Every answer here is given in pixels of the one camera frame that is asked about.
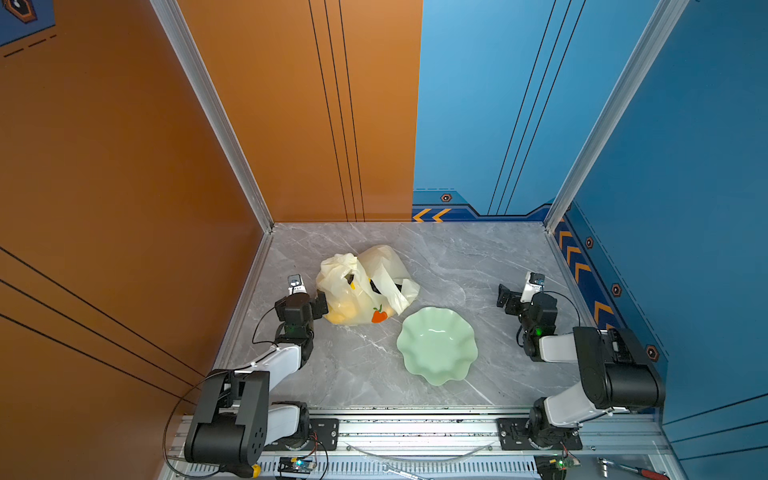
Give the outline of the translucent plastic bag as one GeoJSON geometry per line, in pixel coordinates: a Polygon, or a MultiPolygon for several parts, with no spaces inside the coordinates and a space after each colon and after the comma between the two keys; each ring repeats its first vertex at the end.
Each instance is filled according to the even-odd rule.
{"type": "Polygon", "coordinates": [[[345,326],[378,324],[396,317],[420,293],[420,285],[388,245],[323,260],[316,286],[326,297],[328,312],[324,318],[345,326]]]}

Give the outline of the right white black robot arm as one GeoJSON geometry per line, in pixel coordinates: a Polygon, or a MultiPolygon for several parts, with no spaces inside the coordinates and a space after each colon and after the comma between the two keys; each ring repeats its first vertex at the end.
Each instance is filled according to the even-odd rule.
{"type": "Polygon", "coordinates": [[[614,412],[663,406],[662,377],[631,330],[576,326],[559,335],[557,299],[537,284],[528,283],[522,292],[500,285],[496,304],[518,318],[516,341],[532,361],[574,364],[579,373],[575,385],[537,399],[527,419],[497,421],[504,449],[579,449],[584,423],[614,412]]]}

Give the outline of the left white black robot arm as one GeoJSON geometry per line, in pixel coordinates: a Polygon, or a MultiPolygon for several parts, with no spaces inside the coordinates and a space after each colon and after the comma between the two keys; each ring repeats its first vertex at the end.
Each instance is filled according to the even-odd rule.
{"type": "Polygon", "coordinates": [[[282,328],[272,349],[244,367],[211,371],[183,449],[188,463],[210,464],[242,478],[256,475],[264,448],[284,441],[300,448],[311,438],[303,402],[270,401],[283,380],[301,370],[314,347],[314,321],[328,313],[325,294],[295,291],[276,302],[282,328]]]}

